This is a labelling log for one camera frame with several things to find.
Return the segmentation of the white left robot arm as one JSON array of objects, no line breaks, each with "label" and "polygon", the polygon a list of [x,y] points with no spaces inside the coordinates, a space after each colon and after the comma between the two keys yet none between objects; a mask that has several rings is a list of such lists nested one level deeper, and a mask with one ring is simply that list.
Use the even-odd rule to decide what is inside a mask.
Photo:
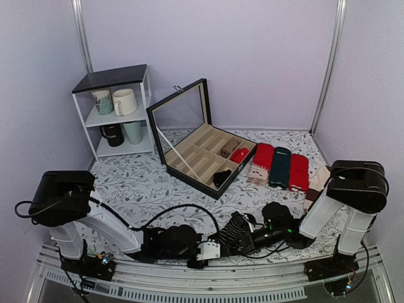
[{"label": "white left robot arm", "polygon": [[85,170],[47,171],[28,210],[34,222],[49,229],[62,256],[68,258],[79,273],[91,272],[94,262],[86,254],[86,243],[76,229],[77,222],[90,227],[126,256],[142,263],[182,259],[193,269],[208,265],[203,256],[202,235],[191,226],[134,228],[103,203],[94,182],[94,175]]}]

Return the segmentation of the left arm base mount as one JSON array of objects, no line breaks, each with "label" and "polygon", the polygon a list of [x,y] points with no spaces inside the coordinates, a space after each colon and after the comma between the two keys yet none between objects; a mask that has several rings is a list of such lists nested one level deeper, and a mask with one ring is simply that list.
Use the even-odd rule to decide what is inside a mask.
[{"label": "left arm base mount", "polygon": [[112,255],[101,252],[96,256],[89,256],[87,248],[86,240],[83,240],[83,249],[78,259],[67,258],[61,254],[61,268],[78,274],[81,278],[90,277],[111,282],[116,269]]}]

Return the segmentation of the black white striped sock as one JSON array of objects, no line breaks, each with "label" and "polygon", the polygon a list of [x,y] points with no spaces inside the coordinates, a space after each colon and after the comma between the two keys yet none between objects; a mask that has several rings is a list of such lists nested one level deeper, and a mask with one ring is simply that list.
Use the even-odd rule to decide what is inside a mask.
[{"label": "black white striped sock", "polygon": [[252,239],[254,227],[240,227],[231,217],[224,228],[208,236],[208,240],[221,245],[221,257],[247,256],[257,251]]}]

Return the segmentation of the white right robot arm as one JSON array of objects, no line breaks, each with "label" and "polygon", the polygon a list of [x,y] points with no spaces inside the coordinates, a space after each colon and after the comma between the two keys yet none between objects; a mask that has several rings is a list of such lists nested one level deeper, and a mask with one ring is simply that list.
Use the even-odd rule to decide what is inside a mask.
[{"label": "white right robot arm", "polygon": [[379,162],[336,160],[324,188],[300,219],[294,218],[287,206],[277,202],[263,207],[264,226],[259,230],[251,230],[248,220],[240,214],[233,215],[230,222],[237,235],[229,241],[230,251],[251,257],[276,243],[305,249],[334,215],[346,208],[349,214],[336,243],[337,253],[326,262],[331,275],[340,275],[350,266],[350,257],[357,252],[377,214],[386,206],[388,194],[389,183]]}]

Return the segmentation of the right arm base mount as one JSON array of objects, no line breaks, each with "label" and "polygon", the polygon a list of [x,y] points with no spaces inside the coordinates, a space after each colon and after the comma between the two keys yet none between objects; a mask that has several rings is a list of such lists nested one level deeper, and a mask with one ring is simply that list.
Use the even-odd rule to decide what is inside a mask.
[{"label": "right arm base mount", "polygon": [[357,274],[359,264],[356,260],[356,255],[346,256],[335,250],[332,257],[319,259],[317,261],[308,261],[304,264],[304,273],[308,280],[313,282],[339,275],[352,274],[351,277],[347,276],[344,280],[326,282],[324,284],[325,290],[332,297],[343,297],[347,294],[351,294],[362,284],[369,269],[369,250],[364,244],[364,241],[362,241],[360,245],[364,248],[366,253],[366,266],[361,278],[359,278]]}]

